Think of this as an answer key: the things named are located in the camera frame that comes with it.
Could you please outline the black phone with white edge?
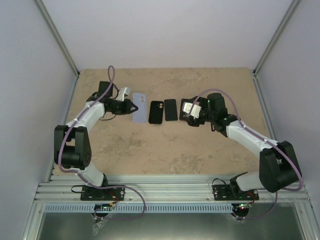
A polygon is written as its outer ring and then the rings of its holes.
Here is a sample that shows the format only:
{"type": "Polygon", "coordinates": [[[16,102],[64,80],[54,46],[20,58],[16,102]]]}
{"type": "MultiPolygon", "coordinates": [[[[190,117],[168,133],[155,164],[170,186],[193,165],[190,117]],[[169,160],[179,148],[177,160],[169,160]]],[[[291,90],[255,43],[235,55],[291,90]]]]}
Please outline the black phone with white edge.
{"type": "Polygon", "coordinates": [[[183,111],[183,107],[185,103],[193,103],[192,99],[182,98],[179,109],[179,120],[185,122],[185,112],[183,111]]]}

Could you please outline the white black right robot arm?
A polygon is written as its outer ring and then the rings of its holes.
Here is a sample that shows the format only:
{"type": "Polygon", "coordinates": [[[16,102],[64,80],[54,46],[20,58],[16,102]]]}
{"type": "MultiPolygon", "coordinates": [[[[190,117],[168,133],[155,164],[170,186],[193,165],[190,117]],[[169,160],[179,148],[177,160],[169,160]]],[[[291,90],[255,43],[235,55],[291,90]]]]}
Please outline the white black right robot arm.
{"type": "Polygon", "coordinates": [[[296,190],[302,189],[302,173],[293,145],[270,139],[248,127],[237,114],[228,112],[221,93],[182,99],[180,118],[191,127],[210,123],[211,131],[238,142],[258,157],[258,171],[241,173],[230,179],[228,191],[232,198],[240,200],[249,191],[258,189],[270,193],[288,191],[289,185],[295,182],[299,183],[296,190]]]}

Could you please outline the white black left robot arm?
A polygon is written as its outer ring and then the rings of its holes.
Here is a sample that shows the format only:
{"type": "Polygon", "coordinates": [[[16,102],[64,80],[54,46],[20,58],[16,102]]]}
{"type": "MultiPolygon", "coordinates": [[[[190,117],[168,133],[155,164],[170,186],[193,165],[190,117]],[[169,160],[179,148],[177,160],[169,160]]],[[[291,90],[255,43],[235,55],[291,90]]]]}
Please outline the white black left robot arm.
{"type": "Polygon", "coordinates": [[[86,100],[84,108],[70,122],[54,129],[54,162],[63,173],[77,175],[92,187],[92,194],[99,200],[108,197],[110,186],[107,177],[92,162],[89,132],[93,126],[111,113],[114,116],[130,115],[139,108],[127,98],[129,87],[123,87],[113,96],[114,84],[101,81],[98,91],[86,100]]]}

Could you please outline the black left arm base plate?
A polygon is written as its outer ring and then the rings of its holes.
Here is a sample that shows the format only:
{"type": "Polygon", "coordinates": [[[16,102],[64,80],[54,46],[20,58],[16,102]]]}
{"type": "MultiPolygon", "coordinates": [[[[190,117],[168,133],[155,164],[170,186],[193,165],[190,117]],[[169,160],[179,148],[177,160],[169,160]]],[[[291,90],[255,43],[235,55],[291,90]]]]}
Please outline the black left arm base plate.
{"type": "Polygon", "coordinates": [[[83,185],[80,192],[81,201],[123,201],[125,196],[124,188],[97,189],[83,185]]]}

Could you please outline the lilac phone case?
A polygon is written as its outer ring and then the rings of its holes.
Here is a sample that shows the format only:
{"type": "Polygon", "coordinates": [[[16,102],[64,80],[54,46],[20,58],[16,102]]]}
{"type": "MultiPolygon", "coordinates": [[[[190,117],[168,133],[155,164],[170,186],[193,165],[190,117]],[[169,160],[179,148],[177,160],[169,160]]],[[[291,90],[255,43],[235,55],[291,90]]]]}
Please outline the lilac phone case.
{"type": "Polygon", "coordinates": [[[143,93],[133,93],[133,103],[137,106],[132,116],[132,121],[136,124],[144,124],[147,122],[147,97],[143,93]]]}

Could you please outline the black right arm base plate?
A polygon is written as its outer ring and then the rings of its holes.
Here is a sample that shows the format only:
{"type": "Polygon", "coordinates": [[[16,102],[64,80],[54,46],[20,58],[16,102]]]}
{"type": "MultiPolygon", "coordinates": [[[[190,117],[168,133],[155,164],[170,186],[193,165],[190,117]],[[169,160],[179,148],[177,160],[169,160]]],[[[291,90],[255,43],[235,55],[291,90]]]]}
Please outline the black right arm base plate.
{"type": "Polygon", "coordinates": [[[215,184],[212,186],[212,191],[216,201],[257,201],[260,199],[256,189],[242,191],[231,184],[215,184]]]}

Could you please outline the black phone case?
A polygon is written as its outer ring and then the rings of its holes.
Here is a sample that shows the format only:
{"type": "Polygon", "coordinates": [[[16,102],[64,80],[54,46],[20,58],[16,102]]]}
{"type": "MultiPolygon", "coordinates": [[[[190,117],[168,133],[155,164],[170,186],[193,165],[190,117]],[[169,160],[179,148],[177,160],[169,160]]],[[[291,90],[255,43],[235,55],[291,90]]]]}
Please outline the black phone case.
{"type": "Polygon", "coordinates": [[[153,100],[150,103],[148,123],[161,125],[163,122],[164,102],[153,100]]]}

